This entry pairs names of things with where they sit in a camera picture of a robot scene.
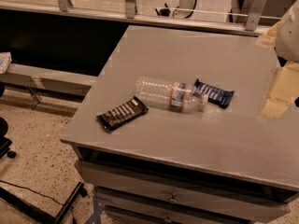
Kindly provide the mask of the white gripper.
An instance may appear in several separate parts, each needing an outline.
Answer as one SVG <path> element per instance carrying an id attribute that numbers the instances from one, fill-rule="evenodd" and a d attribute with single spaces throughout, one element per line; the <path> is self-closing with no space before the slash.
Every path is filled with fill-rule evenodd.
<path id="1" fill-rule="evenodd" d="M 255 44 L 263 48 L 276 46 L 278 57 L 288 60 L 276 71 L 261 110 L 268 119 L 277 119 L 299 97 L 299 0 Z"/>

